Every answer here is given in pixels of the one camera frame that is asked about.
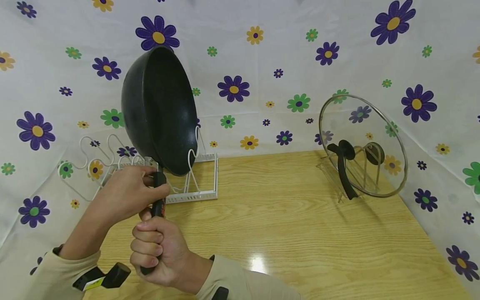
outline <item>purple flower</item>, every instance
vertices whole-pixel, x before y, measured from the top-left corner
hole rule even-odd
[[[429,212],[432,212],[434,209],[438,208],[437,198],[433,197],[429,190],[423,191],[418,189],[418,192],[413,193],[415,195],[415,202],[420,204],[422,209],[427,209]]]
[[[466,223],[466,224],[470,225],[470,224],[474,223],[473,220],[475,219],[475,217],[472,216],[472,213],[465,212],[463,214],[462,219],[463,219],[463,223]]]
[[[359,106],[357,110],[354,110],[350,113],[351,117],[349,118],[349,120],[352,121],[353,124],[355,124],[356,122],[362,123],[363,119],[368,118],[370,116],[369,113],[371,112],[372,110],[368,105],[364,107]]]
[[[464,275],[468,281],[473,281],[473,278],[476,280],[480,279],[480,276],[475,272],[478,270],[476,263],[470,261],[470,254],[467,251],[460,251],[456,245],[452,245],[452,249],[446,248],[448,255],[448,261],[455,266],[455,271]]]
[[[235,76],[235,79],[232,80],[230,76],[225,76],[223,78],[225,83],[220,82],[218,83],[218,88],[221,89],[220,93],[218,93],[221,97],[227,97],[228,102],[233,102],[233,100],[237,100],[238,102],[243,101],[243,97],[250,96],[250,92],[247,91],[247,88],[250,87],[248,82],[242,82],[241,76]]]
[[[333,133],[331,133],[330,130],[328,131],[323,131],[322,130],[322,138],[320,138],[320,134],[317,133],[315,135],[315,142],[318,143],[319,145],[322,144],[322,141],[326,144],[328,144],[329,141],[332,140],[332,137],[333,137]]]
[[[380,13],[375,18],[375,23],[378,24],[372,32],[371,37],[379,36],[377,39],[377,45],[383,44],[387,38],[388,43],[395,43],[398,34],[405,33],[410,25],[408,20],[415,16],[415,9],[408,10],[412,5],[412,0],[407,0],[400,7],[399,1],[393,1],[388,8],[388,14],[385,12]]]
[[[17,8],[22,12],[23,15],[26,15],[27,17],[31,18],[36,18],[36,10],[33,9],[33,6],[30,4],[27,4],[25,1],[17,2]]]
[[[283,145],[288,145],[293,139],[292,139],[293,133],[290,133],[290,131],[280,131],[280,134],[276,136],[277,138],[277,143],[280,143],[280,146]]]
[[[338,57],[337,51],[340,49],[340,46],[336,45],[336,42],[333,42],[332,45],[328,42],[324,42],[323,48],[317,49],[317,57],[315,60],[320,60],[320,64],[324,66],[326,63],[328,65],[332,64],[332,60],[336,60]]]
[[[273,76],[275,76],[275,78],[280,78],[283,76],[283,71],[282,69],[277,69],[275,72],[273,72]]]
[[[53,129],[52,124],[44,123],[43,116],[39,113],[34,117],[31,112],[26,111],[24,116],[26,120],[17,120],[17,126],[24,130],[18,135],[20,140],[30,141],[30,148],[35,151],[40,149],[40,144],[45,150],[50,149],[48,141],[55,141],[55,135],[50,132]]]
[[[407,97],[402,98],[402,104],[406,107],[403,109],[403,114],[406,116],[412,115],[412,121],[417,123],[419,117],[424,120],[430,120],[430,113],[428,111],[436,111],[437,105],[429,102],[433,98],[432,91],[423,92],[423,86],[417,84],[415,91],[411,87],[406,90]]]
[[[128,147],[125,146],[125,148],[120,147],[117,151],[120,157],[126,156],[126,157],[134,157],[135,154],[137,153],[137,150],[135,147]]]
[[[65,95],[65,96],[67,96],[67,97],[68,97],[68,96],[71,96],[72,93],[73,93],[72,90],[69,89],[69,88],[67,88],[66,86],[60,87],[59,92],[60,92],[62,95]]]
[[[141,21],[145,28],[138,27],[135,34],[144,39],[141,44],[143,50],[148,51],[156,45],[163,45],[173,51],[172,47],[180,46],[180,41],[173,37],[177,29],[173,25],[165,26],[161,16],[155,16],[155,23],[145,16]]]
[[[97,70],[96,74],[100,77],[105,76],[108,80],[112,80],[112,77],[115,79],[118,79],[119,76],[118,74],[121,73],[120,68],[117,68],[117,62],[112,60],[108,61],[108,58],[105,56],[103,57],[103,60],[100,58],[95,58],[95,62],[92,65],[92,68]]]
[[[45,200],[40,201],[38,196],[33,197],[33,201],[28,198],[25,199],[24,206],[18,209],[18,212],[24,215],[20,219],[20,223],[27,224],[30,222],[31,228],[35,228],[37,222],[45,223],[47,219],[44,216],[50,215],[50,210],[45,208],[46,206],[47,202]]]

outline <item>green flower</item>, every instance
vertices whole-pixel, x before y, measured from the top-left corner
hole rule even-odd
[[[310,98],[307,98],[307,94],[295,95],[293,99],[288,101],[288,109],[291,109],[292,112],[303,112],[304,109],[307,109],[310,105]]]
[[[471,169],[465,168],[462,170],[463,174],[470,176],[469,178],[465,179],[465,183],[468,185],[473,185],[475,187],[475,194],[480,195],[480,163],[474,161],[470,164],[470,166],[472,167]]]
[[[232,128],[233,125],[235,125],[235,118],[232,116],[223,116],[223,119],[220,119],[220,125],[222,125],[225,128]]]
[[[382,82],[382,86],[383,87],[391,87],[392,86],[392,81],[390,79],[385,79],[383,82]]]
[[[5,163],[0,168],[1,172],[5,175],[12,175],[15,172],[15,166],[11,163]]]
[[[310,29],[310,31],[307,32],[307,37],[305,39],[309,42],[313,42],[317,37],[318,31],[316,29]]]
[[[65,51],[65,53],[68,54],[68,57],[71,57],[74,60],[81,59],[82,56],[78,49],[75,49],[74,47],[67,47],[67,51]]]
[[[60,176],[62,176],[63,179],[65,178],[70,178],[73,173],[73,166],[71,163],[68,162],[68,160],[61,161],[59,164],[60,168]]]
[[[103,113],[100,118],[105,120],[105,125],[112,125],[113,128],[118,128],[119,126],[125,127],[125,124],[123,124],[123,114],[121,112],[112,109],[111,111],[104,110]]]
[[[387,134],[390,137],[396,137],[396,134],[398,132],[398,126],[393,123],[393,121],[390,123],[390,125],[385,125],[385,129],[387,130]]]
[[[215,56],[215,55],[217,55],[216,48],[215,48],[215,47],[208,47],[207,53],[208,53],[208,55],[210,55],[210,56]]]
[[[431,53],[432,53],[432,47],[430,45],[423,47],[423,50],[422,50],[423,57],[429,57]]]
[[[332,97],[335,97],[336,95],[341,95],[341,94],[348,94],[347,90],[346,89],[343,89],[343,90],[337,90],[336,93],[334,93],[332,95]],[[335,98],[335,100],[333,100],[333,103],[334,104],[341,104],[343,102],[343,100],[346,100],[347,99],[347,96],[340,96],[340,97],[337,97]]]

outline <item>flower center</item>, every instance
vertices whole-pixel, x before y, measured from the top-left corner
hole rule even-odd
[[[43,136],[43,129],[40,126],[35,125],[32,127],[32,133],[36,137],[41,137]]]
[[[232,94],[236,94],[239,92],[239,88],[232,85],[229,89],[228,89]]]
[[[394,17],[388,22],[387,29],[388,30],[394,30],[399,25],[400,25],[400,18],[399,17]]]
[[[412,100],[412,107],[414,110],[419,110],[422,106],[422,102],[420,99],[415,98]]]
[[[152,38],[157,44],[165,43],[165,36],[161,32],[155,31],[152,34]]]

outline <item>hand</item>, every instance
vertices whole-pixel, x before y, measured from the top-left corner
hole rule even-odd
[[[148,282],[197,294],[213,262],[188,249],[175,223],[157,216],[152,218],[149,210],[141,212],[140,218],[143,222],[133,229],[135,239],[130,246],[133,251],[130,262],[137,274]],[[144,276],[140,266],[156,268]]]

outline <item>beige sleeve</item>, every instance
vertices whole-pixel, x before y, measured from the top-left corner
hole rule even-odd
[[[215,255],[215,260],[198,300],[211,300],[219,287],[228,289],[228,300],[301,300],[301,295],[279,279],[248,271],[238,263]]]
[[[96,267],[99,258],[100,251],[77,261],[69,261],[52,251],[48,252],[19,299],[81,300],[84,292],[72,285],[84,273]]]

